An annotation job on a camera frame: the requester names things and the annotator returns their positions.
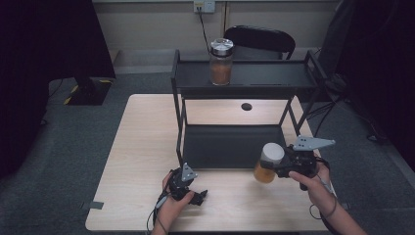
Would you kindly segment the glass jar of brown powder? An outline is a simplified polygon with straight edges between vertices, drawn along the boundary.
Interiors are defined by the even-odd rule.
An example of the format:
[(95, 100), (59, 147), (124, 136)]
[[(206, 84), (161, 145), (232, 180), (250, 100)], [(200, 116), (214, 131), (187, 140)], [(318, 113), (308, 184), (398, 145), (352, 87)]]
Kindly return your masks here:
[(226, 38), (216, 38), (210, 43), (210, 81), (214, 85), (230, 82), (234, 43)]

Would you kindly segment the person's right hand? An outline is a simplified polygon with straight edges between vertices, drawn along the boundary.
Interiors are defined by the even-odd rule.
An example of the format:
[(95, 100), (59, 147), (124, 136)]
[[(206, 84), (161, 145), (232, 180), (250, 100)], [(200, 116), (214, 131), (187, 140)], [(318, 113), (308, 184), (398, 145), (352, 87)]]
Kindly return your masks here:
[(330, 171), (323, 163), (317, 164), (317, 174), (313, 178), (296, 171), (290, 171), (289, 176), (307, 187), (310, 202), (317, 208), (323, 204), (337, 201), (331, 191)]

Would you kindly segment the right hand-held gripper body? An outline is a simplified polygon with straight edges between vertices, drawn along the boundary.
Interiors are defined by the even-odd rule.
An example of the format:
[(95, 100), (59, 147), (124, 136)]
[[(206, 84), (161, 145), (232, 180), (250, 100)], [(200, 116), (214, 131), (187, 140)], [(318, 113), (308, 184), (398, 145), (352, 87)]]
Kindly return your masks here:
[(335, 140), (299, 135), (293, 144), (284, 149), (285, 155), (282, 161), (275, 165), (275, 173), (280, 178), (288, 178), (289, 172), (295, 171), (313, 178), (317, 175), (318, 163), (330, 167), (326, 160), (321, 157), (315, 157), (314, 151), (335, 144)]

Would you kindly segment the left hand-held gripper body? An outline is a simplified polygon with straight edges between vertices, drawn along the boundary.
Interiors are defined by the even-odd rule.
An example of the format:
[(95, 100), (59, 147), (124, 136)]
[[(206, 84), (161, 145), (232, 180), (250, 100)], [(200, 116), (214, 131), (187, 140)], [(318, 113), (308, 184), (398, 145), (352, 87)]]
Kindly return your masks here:
[(176, 200), (182, 200), (189, 192), (189, 186), (198, 174), (193, 171), (187, 163), (173, 170), (167, 181), (171, 197)]

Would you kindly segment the black stand base striped tape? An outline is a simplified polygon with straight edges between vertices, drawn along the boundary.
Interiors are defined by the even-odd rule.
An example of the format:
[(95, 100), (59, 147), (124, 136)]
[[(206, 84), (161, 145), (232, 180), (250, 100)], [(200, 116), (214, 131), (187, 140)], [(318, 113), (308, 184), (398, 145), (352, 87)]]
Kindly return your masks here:
[(69, 106), (101, 106), (112, 86), (109, 79), (88, 79), (84, 86), (76, 84), (64, 101)]

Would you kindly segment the person's left hand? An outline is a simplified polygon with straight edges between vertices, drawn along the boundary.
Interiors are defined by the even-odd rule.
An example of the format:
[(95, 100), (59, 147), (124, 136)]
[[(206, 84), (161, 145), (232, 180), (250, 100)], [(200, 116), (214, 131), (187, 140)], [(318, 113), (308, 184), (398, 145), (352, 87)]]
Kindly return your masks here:
[(189, 191), (180, 201), (168, 197), (159, 210), (158, 221), (164, 227), (170, 226), (191, 202), (194, 194), (194, 191)]

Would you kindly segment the dark curtain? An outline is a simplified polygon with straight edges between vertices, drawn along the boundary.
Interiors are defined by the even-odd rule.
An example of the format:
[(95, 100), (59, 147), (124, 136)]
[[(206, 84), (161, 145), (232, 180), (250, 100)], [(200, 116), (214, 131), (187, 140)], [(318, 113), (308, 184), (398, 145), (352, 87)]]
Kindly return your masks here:
[(23, 164), (50, 81), (114, 76), (92, 0), (0, 0), (0, 179)]
[(415, 167), (415, 0), (338, 0), (319, 63)]

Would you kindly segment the white wall outlet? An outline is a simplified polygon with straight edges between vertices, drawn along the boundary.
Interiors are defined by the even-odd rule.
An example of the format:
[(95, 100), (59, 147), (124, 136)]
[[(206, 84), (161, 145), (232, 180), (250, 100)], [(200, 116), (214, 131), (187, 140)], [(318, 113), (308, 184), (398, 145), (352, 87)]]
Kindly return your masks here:
[(213, 14), (215, 12), (214, 0), (194, 0), (193, 7), (195, 13)]

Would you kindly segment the black metal shelf rack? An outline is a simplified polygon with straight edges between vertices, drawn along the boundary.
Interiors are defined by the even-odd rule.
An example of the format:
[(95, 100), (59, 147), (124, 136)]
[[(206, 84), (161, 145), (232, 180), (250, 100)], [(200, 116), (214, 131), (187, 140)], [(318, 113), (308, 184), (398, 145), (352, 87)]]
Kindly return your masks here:
[(302, 60), (236, 61), (230, 83), (214, 85), (208, 80), (208, 63), (174, 58), (171, 86), (178, 123), (176, 154), (183, 165), (195, 168), (250, 168), (268, 142), (283, 144), (282, 123), (271, 124), (190, 124), (188, 100), (285, 100), (281, 117), (293, 117), (293, 99), (306, 95), (308, 106), (300, 118), (292, 118), (295, 132), (305, 122), (327, 75), (315, 56)]

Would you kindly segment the grey tape strip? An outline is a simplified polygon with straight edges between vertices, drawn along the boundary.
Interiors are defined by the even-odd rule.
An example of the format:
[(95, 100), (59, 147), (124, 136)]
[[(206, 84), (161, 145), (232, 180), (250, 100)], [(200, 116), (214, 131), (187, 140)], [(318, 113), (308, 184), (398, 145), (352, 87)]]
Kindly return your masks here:
[(83, 210), (90, 210), (90, 209), (94, 209), (94, 210), (101, 210), (103, 208), (104, 203), (102, 202), (83, 202), (81, 204), (81, 208)]

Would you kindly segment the black chair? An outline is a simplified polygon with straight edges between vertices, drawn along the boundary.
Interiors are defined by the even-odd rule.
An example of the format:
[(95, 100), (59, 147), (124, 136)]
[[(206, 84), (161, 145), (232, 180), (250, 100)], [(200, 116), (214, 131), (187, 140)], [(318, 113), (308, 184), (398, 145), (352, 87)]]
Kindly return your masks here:
[(252, 25), (229, 27), (224, 37), (235, 45), (235, 60), (290, 60), (296, 48), (290, 34)]

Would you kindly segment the white-lidded jar of amber contents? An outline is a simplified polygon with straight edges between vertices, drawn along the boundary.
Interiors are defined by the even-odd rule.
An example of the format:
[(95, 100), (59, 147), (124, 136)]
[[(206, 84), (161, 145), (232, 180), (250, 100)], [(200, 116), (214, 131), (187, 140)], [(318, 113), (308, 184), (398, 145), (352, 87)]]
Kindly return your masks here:
[(254, 178), (261, 183), (270, 183), (275, 178), (275, 171), (260, 166), (260, 160), (275, 161), (277, 165), (285, 156), (284, 149), (277, 143), (267, 143), (262, 147), (260, 158), (254, 168)]

